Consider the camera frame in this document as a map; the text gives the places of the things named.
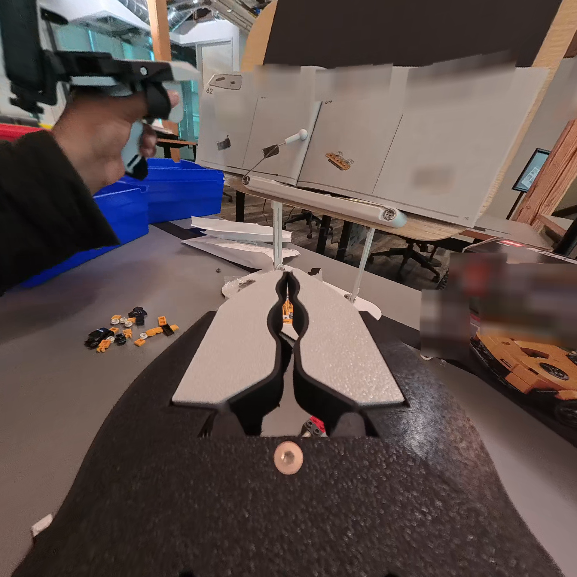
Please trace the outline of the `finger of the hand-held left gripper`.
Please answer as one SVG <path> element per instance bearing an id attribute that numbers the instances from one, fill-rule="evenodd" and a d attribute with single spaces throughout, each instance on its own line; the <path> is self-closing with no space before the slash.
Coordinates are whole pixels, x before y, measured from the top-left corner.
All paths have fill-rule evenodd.
<path id="1" fill-rule="evenodd" d="M 163 73 L 163 83 L 184 83 L 200 81 L 201 73 L 188 62 L 165 61 L 167 72 Z"/>

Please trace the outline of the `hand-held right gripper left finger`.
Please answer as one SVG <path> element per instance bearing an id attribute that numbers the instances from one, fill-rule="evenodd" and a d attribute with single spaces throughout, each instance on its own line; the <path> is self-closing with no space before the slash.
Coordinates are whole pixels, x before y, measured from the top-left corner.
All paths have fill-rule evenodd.
<path id="1" fill-rule="evenodd" d="M 289 273 L 259 275 L 216 311 L 172 396 L 175 406 L 232 413 L 246 435 L 283 396 L 280 331 Z"/>

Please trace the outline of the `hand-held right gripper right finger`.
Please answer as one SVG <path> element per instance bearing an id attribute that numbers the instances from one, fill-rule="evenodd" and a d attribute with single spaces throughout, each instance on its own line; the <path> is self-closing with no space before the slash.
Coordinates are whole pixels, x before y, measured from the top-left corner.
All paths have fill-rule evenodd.
<path id="1" fill-rule="evenodd" d="M 366 434 L 369 412 L 397 409 L 405 396 L 365 317 L 324 282 L 302 270 L 287 274 L 287 294 L 298 334 L 293 347 L 294 395 L 320 419 L 328 435 L 342 418 Z"/>

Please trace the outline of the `blue plastic bin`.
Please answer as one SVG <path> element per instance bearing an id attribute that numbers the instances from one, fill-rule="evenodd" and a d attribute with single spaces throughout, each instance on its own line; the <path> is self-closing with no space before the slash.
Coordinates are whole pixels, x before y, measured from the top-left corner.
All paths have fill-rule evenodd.
<path id="1" fill-rule="evenodd" d="M 182 220 L 220 214 L 224 174 L 181 160 L 148 159 L 148 175 L 141 181 L 148 200 L 148 222 Z"/>
<path id="2" fill-rule="evenodd" d="M 119 239 L 119 245 L 78 252 L 63 263 L 46 269 L 20 284 L 32 288 L 60 274 L 104 255 L 148 234 L 148 200 L 143 189 L 134 184 L 118 182 L 99 191 L 94 200 Z"/>

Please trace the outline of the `lego instruction booklet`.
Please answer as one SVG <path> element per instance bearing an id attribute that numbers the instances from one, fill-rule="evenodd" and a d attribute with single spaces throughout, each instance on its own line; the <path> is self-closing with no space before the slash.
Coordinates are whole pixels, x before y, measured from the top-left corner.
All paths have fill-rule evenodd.
<path id="1" fill-rule="evenodd" d="M 200 96 L 197 161 L 467 226 L 547 75 L 482 58 L 216 73 Z"/>

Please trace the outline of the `person's left forearm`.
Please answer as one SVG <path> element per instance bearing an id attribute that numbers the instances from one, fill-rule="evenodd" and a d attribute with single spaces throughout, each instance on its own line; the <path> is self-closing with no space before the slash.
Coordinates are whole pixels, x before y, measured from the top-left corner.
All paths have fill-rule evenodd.
<path id="1" fill-rule="evenodd" d="M 119 245 L 51 131 L 1 141 L 1 293 L 78 252 Z"/>

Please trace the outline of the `pile of mixed small lego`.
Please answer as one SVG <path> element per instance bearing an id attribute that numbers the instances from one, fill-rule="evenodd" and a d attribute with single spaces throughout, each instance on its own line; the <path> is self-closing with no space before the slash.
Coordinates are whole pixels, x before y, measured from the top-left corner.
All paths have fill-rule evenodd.
<path id="1" fill-rule="evenodd" d="M 180 330 L 175 323 L 170 323 L 165 315 L 148 319 L 148 312 L 142 306 L 134 306 L 127 314 L 113 314 L 108 324 L 96 328 L 85 337 L 83 346 L 104 354 L 112 347 L 124 347 L 133 344 L 142 347 L 159 335 L 174 336 Z"/>

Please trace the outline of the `lego set box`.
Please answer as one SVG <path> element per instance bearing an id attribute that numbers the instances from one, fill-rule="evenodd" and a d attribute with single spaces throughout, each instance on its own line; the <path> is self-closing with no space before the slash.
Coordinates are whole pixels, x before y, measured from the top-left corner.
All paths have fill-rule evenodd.
<path id="1" fill-rule="evenodd" d="M 420 338 L 576 439 L 576 260 L 507 239 L 452 254 L 422 292 Z"/>

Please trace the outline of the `person's left hand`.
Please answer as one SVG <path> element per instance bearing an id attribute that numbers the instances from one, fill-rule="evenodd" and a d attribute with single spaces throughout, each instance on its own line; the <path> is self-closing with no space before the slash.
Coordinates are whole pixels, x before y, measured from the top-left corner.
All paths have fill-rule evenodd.
<path id="1" fill-rule="evenodd" d="M 52 128 L 52 135 L 91 194 L 125 174 L 122 150 L 132 126 L 148 112 L 142 92 L 109 96 L 77 88 Z"/>

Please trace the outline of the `white tray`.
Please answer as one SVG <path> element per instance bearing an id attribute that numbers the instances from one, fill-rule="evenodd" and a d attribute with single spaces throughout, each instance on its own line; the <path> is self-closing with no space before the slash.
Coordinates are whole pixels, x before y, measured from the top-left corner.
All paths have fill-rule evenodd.
<path id="1" fill-rule="evenodd" d="M 232 276 L 227 276 L 227 277 L 232 277 L 232 278 L 243 278 L 243 277 L 247 277 L 248 278 L 255 278 L 255 281 L 260 277 L 265 275 L 266 273 L 268 273 L 267 271 L 262 271 L 262 270 L 258 270 L 256 272 L 247 274 L 245 276 L 242 277 L 232 277 Z M 234 294 L 227 294 L 227 295 L 223 295 L 225 297 L 225 299 L 228 299 L 230 297 L 232 297 Z M 382 317 L 382 313 L 379 307 L 377 307 L 375 304 L 357 297 L 357 299 L 355 300 L 355 302 L 353 303 L 354 307 L 359 311 L 359 312 L 368 312 L 370 313 L 376 320 L 379 320 Z"/>

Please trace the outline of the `white paper bags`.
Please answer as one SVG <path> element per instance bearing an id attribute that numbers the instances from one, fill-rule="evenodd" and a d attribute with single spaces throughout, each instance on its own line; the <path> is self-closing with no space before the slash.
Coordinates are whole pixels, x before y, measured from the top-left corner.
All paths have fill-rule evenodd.
<path id="1" fill-rule="evenodd" d="M 272 226 L 192 216 L 191 228 L 201 236 L 183 240 L 184 244 L 245 268 L 273 270 Z"/>

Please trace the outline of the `black office chair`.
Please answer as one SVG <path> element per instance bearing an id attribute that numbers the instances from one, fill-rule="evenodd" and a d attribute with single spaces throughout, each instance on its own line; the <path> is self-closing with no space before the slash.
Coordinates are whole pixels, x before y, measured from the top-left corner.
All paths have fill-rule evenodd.
<path id="1" fill-rule="evenodd" d="M 420 249 L 428 246 L 425 241 L 416 241 L 408 237 L 401 237 L 405 242 L 406 246 L 403 248 L 395 247 L 383 251 L 371 252 L 368 256 L 367 263 L 373 264 L 374 259 L 378 257 L 393 258 L 397 256 L 402 257 L 402 261 L 399 268 L 395 274 L 394 280 L 397 282 L 403 281 L 403 269 L 410 260 L 416 262 L 421 268 L 428 270 L 433 274 L 432 282 L 438 284 L 441 280 L 441 274 L 439 268 L 441 267 L 441 262 L 435 258 L 435 253 L 437 246 L 433 248 L 430 256 L 426 257 L 421 252 Z"/>
<path id="2" fill-rule="evenodd" d="M 300 223 L 305 226 L 307 239 L 312 239 L 315 231 L 320 232 L 324 217 L 324 215 L 317 216 L 305 209 L 292 207 L 288 215 L 283 218 L 282 228 L 286 230 L 288 226 Z"/>

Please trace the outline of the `wooden pillar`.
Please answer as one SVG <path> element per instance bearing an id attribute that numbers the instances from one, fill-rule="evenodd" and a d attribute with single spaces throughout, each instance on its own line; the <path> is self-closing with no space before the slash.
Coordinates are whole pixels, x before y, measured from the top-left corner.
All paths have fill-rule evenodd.
<path id="1" fill-rule="evenodd" d="M 572 119 L 556 141 L 513 220 L 541 231 L 544 226 L 542 218 L 555 212 L 575 178 L 576 119 Z"/>

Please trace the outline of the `black wall screen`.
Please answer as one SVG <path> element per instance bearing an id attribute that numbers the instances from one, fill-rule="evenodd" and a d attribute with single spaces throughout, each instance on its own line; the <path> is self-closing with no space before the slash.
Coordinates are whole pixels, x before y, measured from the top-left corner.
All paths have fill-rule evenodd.
<path id="1" fill-rule="evenodd" d="M 518 179 L 515 181 L 512 190 L 527 193 L 550 154 L 550 150 L 536 148 Z"/>

